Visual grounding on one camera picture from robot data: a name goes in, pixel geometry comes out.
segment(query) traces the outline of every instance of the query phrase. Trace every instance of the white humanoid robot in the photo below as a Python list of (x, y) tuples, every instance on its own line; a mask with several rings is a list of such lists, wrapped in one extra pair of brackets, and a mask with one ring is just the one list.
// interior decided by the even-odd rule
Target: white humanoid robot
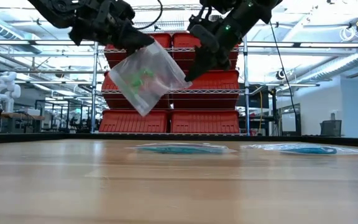
[(21, 95), (20, 86), (15, 84), (16, 76), (16, 72), (4, 72), (0, 76), (0, 110), (5, 113), (13, 112), (14, 99), (19, 98)]

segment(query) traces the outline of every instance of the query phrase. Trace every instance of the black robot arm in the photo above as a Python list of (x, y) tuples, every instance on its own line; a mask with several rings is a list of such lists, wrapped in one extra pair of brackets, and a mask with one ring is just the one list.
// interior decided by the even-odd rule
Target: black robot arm
[[(193, 81), (212, 68), (228, 69), (229, 53), (241, 42), (259, 19), (268, 23), (272, 9), (282, 0), (200, 0), (203, 6), (190, 18), (188, 30), (201, 41), (196, 48), (195, 63), (186, 81)], [(154, 43), (154, 39), (134, 28), (135, 12), (123, 0), (29, 0), (41, 15), (57, 28), (72, 27), (70, 39), (80, 45), (93, 40), (103, 45), (113, 44), (130, 54)], [(208, 8), (205, 18), (203, 11)], [(209, 20), (212, 8), (224, 18)]]

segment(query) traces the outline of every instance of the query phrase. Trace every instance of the red plastic crate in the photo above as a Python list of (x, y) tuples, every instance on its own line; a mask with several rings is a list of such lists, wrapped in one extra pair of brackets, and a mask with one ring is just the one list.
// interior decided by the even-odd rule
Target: red plastic crate
[(177, 111), (172, 113), (171, 133), (240, 133), (237, 111)]
[[(188, 90), (238, 90), (239, 72), (211, 71), (193, 81)], [(175, 109), (229, 109), (236, 106), (239, 94), (172, 94)]]
[[(164, 48), (171, 47), (172, 37), (170, 34), (151, 34), (151, 36), (158, 41)], [(115, 49), (113, 45), (107, 45), (106, 50)], [(116, 66), (120, 61), (124, 60), (127, 55), (125, 52), (120, 53), (104, 53), (109, 63), (110, 68)]]
[(166, 133), (168, 113), (151, 111), (142, 117), (136, 110), (106, 110), (99, 128), (101, 133)]
[[(118, 86), (112, 82), (108, 76), (108, 72), (104, 74), (104, 81), (102, 84), (102, 90), (119, 90)], [(106, 100), (107, 105), (111, 109), (134, 109), (129, 101), (122, 94), (108, 94), (103, 93), (103, 98)], [(164, 95), (160, 101), (154, 106), (154, 109), (169, 109), (170, 101), (169, 96)]]
[[(189, 33), (176, 33), (172, 38), (174, 48), (194, 48), (201, 46), (200, 40)], [(172, 55), (182, 70), (189, 70), (196, 57), (194, 52), (174, 52)], [(229, 55), (231, 70), (236, 69), (238, 55), (238, 52), (231, 52)]]

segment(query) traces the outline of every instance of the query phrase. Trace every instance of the flat plastic package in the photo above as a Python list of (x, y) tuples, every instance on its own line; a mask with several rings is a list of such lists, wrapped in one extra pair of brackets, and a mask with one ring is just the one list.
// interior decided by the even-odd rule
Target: flat plastic package
[(187, 143), (151, 143), (131, 147), (140, 151), (150, 151), (162, 154), (226, 154), (235, 152), (227, 146), (211, 144), (187, 144)]
[(288, 144), (256, 144), (249, 147), (280, 151), (284, 153), (295, 154), (335, 154), (335, 155), (356, 155), (358, 149), (350, 147), (323, 146), (319, 144), (308, 143), (288, 143)]
[(157, 42), (138, 50), (114, 66), (111, 80), (139, 112), (147, 115), (170, 90), (191, 86), (168, 52)]

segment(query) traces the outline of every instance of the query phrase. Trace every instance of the ceiling duct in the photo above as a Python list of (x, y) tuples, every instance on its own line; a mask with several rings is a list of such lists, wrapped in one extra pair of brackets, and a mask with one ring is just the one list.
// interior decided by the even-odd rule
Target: ceiling duct
[(302, 75), (295, 83), (318, 82), (332, 78), (342, 72), (358, 67), (358, 53), (348, 57), (339, 57)]
[[(0, 21), (0, 36), (2, 38), (7, 39), (7, 40), (23, 40), (23, 39), (28, 39), (28, 38), (25, 38), (26, 35), (35, 36), (34, 34), (21, 32), (15, 28), (11, 27), (7, 23)], [(34, 54), (40, 54), (42, 52), (41, 50), (37, 49), (36, 47), (28, 46), (28, 45), (15, 46), (15, 49), (17, 49), (19, 51), (32, 52)]]

